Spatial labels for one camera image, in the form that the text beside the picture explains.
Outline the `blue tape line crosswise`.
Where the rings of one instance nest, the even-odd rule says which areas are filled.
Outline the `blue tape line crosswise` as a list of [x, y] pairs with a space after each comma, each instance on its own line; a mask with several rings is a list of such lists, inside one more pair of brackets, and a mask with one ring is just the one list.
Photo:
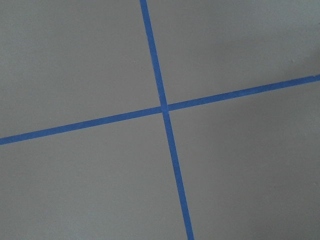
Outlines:
[[[168, 111], [171, 112], [171, 111], [191, 108], [191, 107], [195, 107], [195, 106], [199, 106], [199, 105], [205, 105], [205, 104], [225, 101], [225, 100], [229, 100], [229, 99], [235, 99], [235, 98], [240, 98], [240, 97], [244, 97], [244, 96], [255, 95], [255, 94], [260, 94], [260, 93], [264, 93], [264, 92], [294, 87], [294, 86], [298, 86], [298, 85], [309, 84], [309, 83], [313, 83], [313, 82], [318, 82], [319, 80], [320, 80], [319, 75], [306, 76], [306, 77], [302, 77], [302, 78], [286, 80], [286, 81], [281, 81], [281, 82], [276, 82], [276, 83], [271, 83], [271, 84], [266, 84], [266, 85], [261, 85], [261, 86], [226, 92], [226, 93], [220, 93], [220, 94], [206, 96], [206, 97], [201, 97], [201, 98], [197, 98], [197, 99], [176, 102], [176, 103], [169, 104], [167, 109], [168, 109]], [[62, 125], [62, 126], [57, 126], [57, 127], [52, 127], [52, 128], [47, 128], [47, 129], [42, 129], [42, 130], [37, 130], [37, 131], [7, 136], [7, 137], [2, 137], [0, 139], [0, 144], [7, 145], [7, 144], [26, 141], [26, 140], [37, 139], [37, 138], [47, 137], [47, 136], [51, 136], [51, 135], [57, 135], [57, 134], [77, 131], [77, 130], [81, 130], [81, 129], [106, 125], [106, 124], [110, 124], [110, 123], [116, 123], [116, 122], [126, 121], [126, 120], [130, 120], [130, 119], [151, 116], [151, 115], [159, 114], [161, 112], [162, 112], [162, 109], [159, 106], [152, 107], [152, 108], [146, 108], [146, 109], [141, 109], [141, 110], [137, 110], [137, 111], [126, 112], [126, 113], [122, 113], [122, 114], [116, 114], [116, 115], [112, 115], [112, 116], [107, 116], [107, 117], [102, 117], [102, 118], [97, 118], [97, 119], [92, 119], [92, 120], [87, 120], [87, 121], [82, 121], [82, 122], [76, 122], [76, 123], [72, 123], [72, 124], [67, 124], [67, 125]]]

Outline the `blue tape line lengthwise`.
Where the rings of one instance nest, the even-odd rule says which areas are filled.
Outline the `blue tape line lengthwise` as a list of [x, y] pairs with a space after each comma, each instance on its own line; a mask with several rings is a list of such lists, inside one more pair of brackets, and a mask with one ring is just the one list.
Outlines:
[[148, 9], [148, 3], [146, 0], [141, 0], [139, 3], [140, 3], [143, 23], [145, 27], [145, 33], [148, 41], [149, 53], [151, 57], [151, 62], [152, 62], [157, 92], [158, 92], [158, 98], [160, 102], [161, 114], [162, 114], [165, 133], [167, 137], [186, 237], [188, 240], [193, 240], [194, 232], [192, 228], [192, 223], [191, 223], [191, 218], [190, 218], [190, 213], [189, 213], [189, 208], [188, 208], [188, 203], [187, 203], [187, 198], [185, 193], [185, 187], [184, 187], [179, 157], [177, 153], [177, 147], [175, 143], [174, 132], [173, 132], [170, 113], [169, 113], [169, 106], [166, 98], [164, 82], [162, 79], [162, 72], [161, 72], [160, 63], [159, 63], [156, 42], [154, 39], [154, 33], [153, 33], [150, 13]]

